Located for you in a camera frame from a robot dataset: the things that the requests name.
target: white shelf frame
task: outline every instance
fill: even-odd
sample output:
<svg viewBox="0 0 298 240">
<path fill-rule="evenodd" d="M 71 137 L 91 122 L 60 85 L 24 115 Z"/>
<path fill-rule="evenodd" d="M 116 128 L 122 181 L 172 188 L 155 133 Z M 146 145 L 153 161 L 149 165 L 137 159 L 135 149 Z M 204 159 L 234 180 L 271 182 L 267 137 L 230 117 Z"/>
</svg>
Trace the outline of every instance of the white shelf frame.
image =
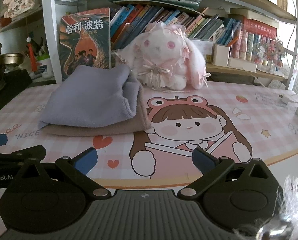
<svg viewBox="0 0 298 240">
<path fill-rule="evenodd" d="M 57 40 L 57 19 L 56 19 L 56 8 L 55 4 L 60 4 L 60 5 L 75 5 L 79 6 L 80 3 L 84 4 L 85 0 L 43 0 L 43 12 L 44 12 L 44 22 L 45 22 L 45 30 L 46 30 L 46 39 L 47 39 L 47 44 L 49 48 L 49 53 L 50 53 L 50 59 L 51 63 L 53 66 L 55 78 L 57 83 L 62 83 L 62 77 L 61 77 L 61 67 L 60 67 L 60 61 L 59 61 L 59 55 L 58 55 L 58 40 Z M 277 17 L 276 15 L 265 11 L 262 8 L 256 7 L 254 5 L 245 3 L 240 0 L 226 0 L 230 3 L 235 3 L 241 6 L 248 7 L 250 9 L 253 9 L 259 13 L 262 13 L 268 17 L 271 17 L 275 20 L 278 20 L 280 22 L 286 22 L 289 24 L 296 24 L 296 38 L 295 38 L 295 50 L 290 51 L 287 50 L 287 52 L 293 56 L 292 60 L 292 65 L 291 65 L 291 71 L 290 75 L 288 77 L 288 81 L 285 83 L 286 89 L 292 89 L 293 86 L 290 86 L 290 81 L 292 79 L 292 73 L 295 68 L 295 63 L 296 63 L 296 54 L 298 51 L 298 0 L 296 0 L 296 6 L 297 6 L 297 19 L 296 21 L 284 19 Z"/>
</svg>

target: pink cheek blush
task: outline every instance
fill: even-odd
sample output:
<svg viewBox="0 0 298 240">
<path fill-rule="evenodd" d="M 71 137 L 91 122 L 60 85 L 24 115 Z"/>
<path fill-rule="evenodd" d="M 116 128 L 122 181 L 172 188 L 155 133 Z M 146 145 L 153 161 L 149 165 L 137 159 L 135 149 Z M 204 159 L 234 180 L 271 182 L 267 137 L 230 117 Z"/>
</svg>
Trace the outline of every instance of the pink cheek blush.
<svg viewBox="0 0 298 240">
<path fill-rule="evenodd" d="M 169 49 L 174 49 L 174 47 L 175 47 L 175 43 L 174 43 L 173 41 L 169 41 L 169 42 L 167 43 L 167 46 L 168 46 Z"/>
<path fill-rule="evenodd" d="M 161 132 L 166 136 L 173 136 L 178 133 L 178 130 L 172 125 L 166 125 L 161 128 Z"/>
<path fill-rule="evenodd" d="M 206 133 L 214 133 L 216 130 L 216 127 L 214 124 L 207 122 L 202 124 L 201 129 Z"/>
</svg>

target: folded clothing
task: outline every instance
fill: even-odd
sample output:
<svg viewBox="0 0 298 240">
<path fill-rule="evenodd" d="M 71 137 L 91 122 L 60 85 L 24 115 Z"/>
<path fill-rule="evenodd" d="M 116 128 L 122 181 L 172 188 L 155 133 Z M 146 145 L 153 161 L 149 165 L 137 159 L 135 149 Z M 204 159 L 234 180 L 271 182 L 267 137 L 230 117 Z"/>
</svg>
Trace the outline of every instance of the folded clothing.
<svg viewBox="0 0 298 240">
<path fill-rule="evenodd" d="M 113 69 L 78 66 L 50 96 L 38 128 L 48 124 L 105 127 L 133 118 L 140 83 L 121 64 Z"/>
<path fill-rule="evenodd" d="M 143 88 L 140 86 L 137 98 L 137 113 L 131 119 L 99 128 L 49 124 L 41 130 L 46 133 L 66 136 L 96 136 L 133 133 L 148 130 L 150 128 L 151 124 L 148 120 L 147 109 L 143 100 Z"/>
</svg>

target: cartoon girl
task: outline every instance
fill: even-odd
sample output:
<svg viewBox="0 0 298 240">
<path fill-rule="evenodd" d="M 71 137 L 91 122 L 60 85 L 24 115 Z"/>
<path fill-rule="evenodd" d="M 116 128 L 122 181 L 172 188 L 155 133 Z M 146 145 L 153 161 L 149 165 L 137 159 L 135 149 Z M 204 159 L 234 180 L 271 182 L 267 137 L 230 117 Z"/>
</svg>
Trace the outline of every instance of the cartoon girl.
<svg viewBox="0 0 298 240">
<path fill-rule="evenodd" d="M 208 105 L 204 98 L 152 98 L 148 106 L 152 128 L 135 132 L 130 150 L 132 168 L 137 174 L 152 176 L 158 172 L 158 166 L 179 172 L 183 163 L 196 169 L 191 157 L 198 146 L 217 158 L 228 156 L 236 163 L 251 159 L 250 143 L 222 109 Z"/>
</svg>

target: brown folded cloth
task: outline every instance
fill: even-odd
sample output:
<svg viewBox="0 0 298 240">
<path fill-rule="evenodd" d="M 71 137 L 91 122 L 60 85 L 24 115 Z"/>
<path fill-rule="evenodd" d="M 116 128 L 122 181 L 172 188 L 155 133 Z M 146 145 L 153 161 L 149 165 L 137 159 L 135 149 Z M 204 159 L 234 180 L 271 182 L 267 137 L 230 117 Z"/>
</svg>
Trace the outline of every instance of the brown folded cloth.
<svg viewBox="0 0 298 240">
<path fill-rule="evenodd" d="M 143 88 L 140 86 L 137 97 L 137 113 L 131 119 L 99 128 L 49 124 L 41 130 L 46 133 L 66 136 L 96 136 L 133 133 L 150 128 L 151 123 L 148 119 L 146 104 L 143 100 Z"/>
</svg>

